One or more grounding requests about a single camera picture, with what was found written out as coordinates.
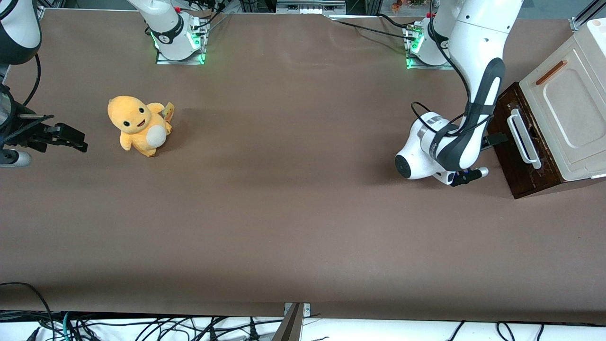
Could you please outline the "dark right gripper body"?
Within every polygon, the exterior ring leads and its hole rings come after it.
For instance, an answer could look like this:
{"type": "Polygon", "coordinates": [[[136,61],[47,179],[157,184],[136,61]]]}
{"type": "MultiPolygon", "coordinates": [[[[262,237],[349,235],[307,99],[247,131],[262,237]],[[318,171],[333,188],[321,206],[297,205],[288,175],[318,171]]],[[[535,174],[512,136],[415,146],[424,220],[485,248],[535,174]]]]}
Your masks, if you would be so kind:
{"type": "Polygon", "coordinates": [[[28,108],[16,108],[14,113],[1,125],[1,148],[5,145],[30,148],[39,153],[47,151],[47,145],[37,142],[35,135],[43,133],[43,122],[48,115],[39,115],[28,108]]]}

